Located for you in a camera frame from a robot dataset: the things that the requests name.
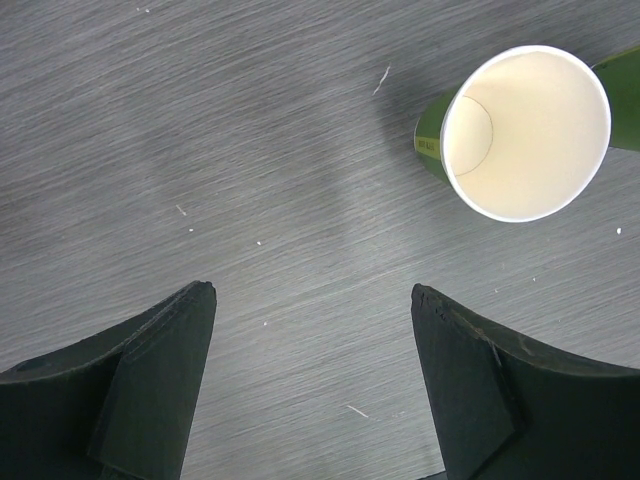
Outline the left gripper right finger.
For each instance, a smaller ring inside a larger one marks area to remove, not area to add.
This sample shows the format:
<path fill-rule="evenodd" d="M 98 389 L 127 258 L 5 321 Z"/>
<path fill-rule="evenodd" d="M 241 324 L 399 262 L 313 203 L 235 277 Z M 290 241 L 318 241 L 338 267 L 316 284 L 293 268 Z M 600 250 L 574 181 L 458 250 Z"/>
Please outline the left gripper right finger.
<path fill-rule="evenodd" d="M 639 373 L 552 347 L 415 285 L 446 479 L 635 479 Z"/>

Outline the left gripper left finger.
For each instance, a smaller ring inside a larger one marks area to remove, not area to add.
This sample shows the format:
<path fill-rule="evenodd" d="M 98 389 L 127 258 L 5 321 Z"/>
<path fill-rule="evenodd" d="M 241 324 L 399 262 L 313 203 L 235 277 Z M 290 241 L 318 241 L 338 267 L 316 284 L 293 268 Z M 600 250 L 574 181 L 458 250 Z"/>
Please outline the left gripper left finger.
<path fill-rule="evenodd" d="M 214 286 L 194 281 L 3 371 L 2 478 L 180 478 L 216 306 Z"/>

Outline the green paper cup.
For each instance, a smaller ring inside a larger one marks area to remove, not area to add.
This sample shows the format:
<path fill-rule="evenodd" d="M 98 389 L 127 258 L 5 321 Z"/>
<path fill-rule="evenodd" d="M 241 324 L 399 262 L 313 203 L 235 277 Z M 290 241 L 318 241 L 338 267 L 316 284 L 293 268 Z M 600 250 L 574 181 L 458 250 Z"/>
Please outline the green paper cup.
<path fill-rule="evenodd" d="M 611 109 L 610 146 L 640 149 L 640 51 L 633 47 L 595 64 Z"/>
<path fill-rule="evenodd" d="M 611 133 L 610 102 L 594 70 L 559 48 L 524 45 L 486 60 L 434 101 L 413 146 L 469 208 L 526 223 L 583 192 Z"/>

